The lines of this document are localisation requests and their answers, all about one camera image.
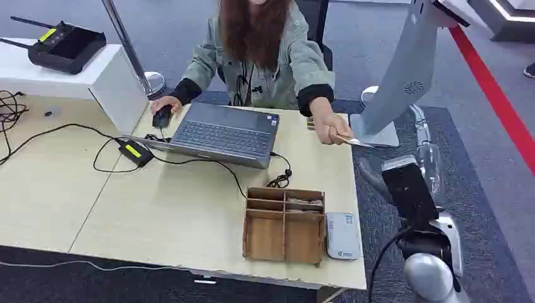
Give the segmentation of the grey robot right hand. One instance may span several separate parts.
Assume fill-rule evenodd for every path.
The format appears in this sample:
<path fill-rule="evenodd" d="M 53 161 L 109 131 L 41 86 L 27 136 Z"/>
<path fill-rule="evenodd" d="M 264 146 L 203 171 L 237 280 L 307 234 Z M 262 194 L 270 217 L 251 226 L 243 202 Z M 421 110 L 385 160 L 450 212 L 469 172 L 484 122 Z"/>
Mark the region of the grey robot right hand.
<path fill-rule="evenodd" d="M 442 193 L 442 172 L 440 148 L 432 142 L 428 121 L 423 110 L 413 104 L 410 109 L 414 115 L 416 129 L 416 160 L 433 199 Z"/>

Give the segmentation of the person's left hand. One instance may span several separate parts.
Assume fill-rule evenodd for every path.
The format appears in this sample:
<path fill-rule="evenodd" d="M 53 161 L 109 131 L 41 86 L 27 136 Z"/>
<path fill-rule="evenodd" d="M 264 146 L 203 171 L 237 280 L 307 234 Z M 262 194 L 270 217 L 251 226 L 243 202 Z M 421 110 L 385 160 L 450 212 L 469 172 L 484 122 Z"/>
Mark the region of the person's left hand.
<path fill-rule="evenodd" d="M 315 132 L 323 145 L 342 145 L 343 138 L 352 138 L 349 124 L 335 113 L 313 116 Z"/>

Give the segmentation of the person's right hand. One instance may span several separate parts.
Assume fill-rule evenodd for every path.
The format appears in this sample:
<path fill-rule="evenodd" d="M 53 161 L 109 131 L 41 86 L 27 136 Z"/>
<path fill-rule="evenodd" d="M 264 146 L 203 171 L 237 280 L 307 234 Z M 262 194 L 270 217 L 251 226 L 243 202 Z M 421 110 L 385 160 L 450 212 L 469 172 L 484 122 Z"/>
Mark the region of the person's right hand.
<path fill-rule="evenodd" d="M 164 96 L 161 98 L 158 98 L 151 103 L 151 113 L 155 115 L 159 110 L 161 110 L 165 106 L 171 106 L 171 113 L 180 113 L 182 111 L 182 103 L 179 99 L 173 97 L 173 96 Z"/>

